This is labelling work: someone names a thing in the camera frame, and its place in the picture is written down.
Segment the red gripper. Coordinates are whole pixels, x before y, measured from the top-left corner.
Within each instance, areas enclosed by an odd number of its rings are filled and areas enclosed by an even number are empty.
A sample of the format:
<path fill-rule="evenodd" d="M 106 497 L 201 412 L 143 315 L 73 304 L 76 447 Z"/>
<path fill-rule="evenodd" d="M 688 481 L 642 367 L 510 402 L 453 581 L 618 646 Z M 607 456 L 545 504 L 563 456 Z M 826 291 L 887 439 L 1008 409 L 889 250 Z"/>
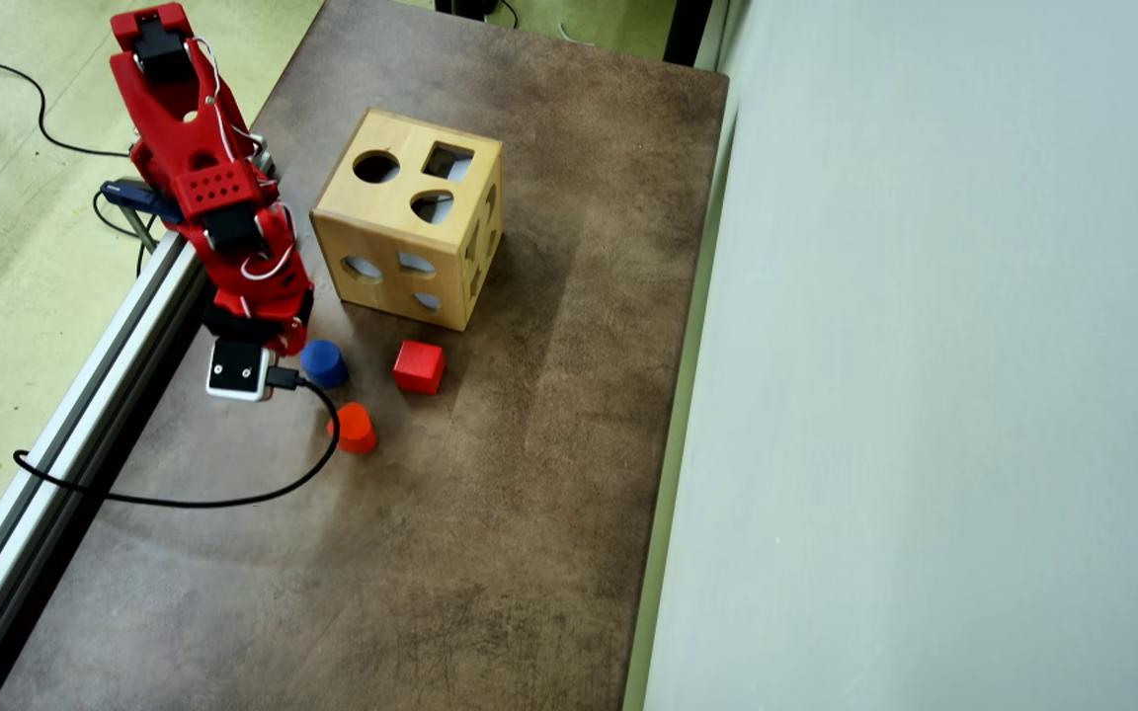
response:
<path fill-rule="evenodd" d="M 288 247 L 270 261 L 259 255 L 221 261 L 203 253 L 215 295 L 203 326 L 218 339 L 253 344 L 279 356 L 296 356 L 307 341 L 313 283 L 300 253 Z"/>

